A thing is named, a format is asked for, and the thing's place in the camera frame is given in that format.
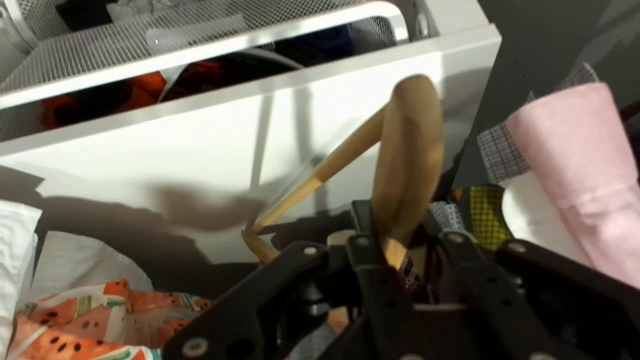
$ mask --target pink cloth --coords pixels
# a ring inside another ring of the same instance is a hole
[[[526,103],[506,129],[592,265],[640,288],[637,169],[607,85]]]

